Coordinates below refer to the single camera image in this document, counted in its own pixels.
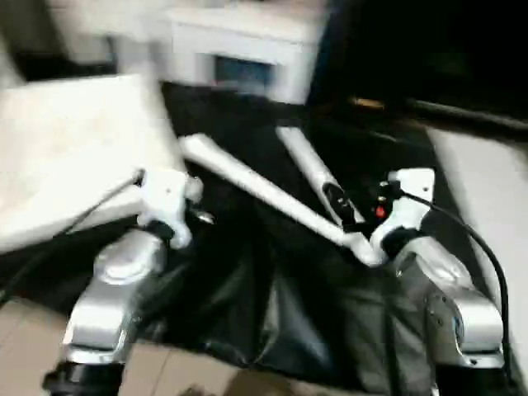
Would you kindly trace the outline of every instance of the tiled floor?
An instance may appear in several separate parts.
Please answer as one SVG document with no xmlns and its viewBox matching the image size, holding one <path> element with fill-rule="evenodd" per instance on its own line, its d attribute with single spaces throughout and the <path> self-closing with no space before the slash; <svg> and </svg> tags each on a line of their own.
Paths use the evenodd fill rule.
<svg viewBox="0 0 528 396">
<path fill-rule="evenodd" d="M 40 382 L 57 362 L 65 326 L 65 318 L 33 303 L 0 311 L 0 396 L 44 394 Z M 190 388 L 207 396 L 351 395 L 151 344 L 137 344 L 126 369 L 123 396 L 191 396 Z"/>
</svg>

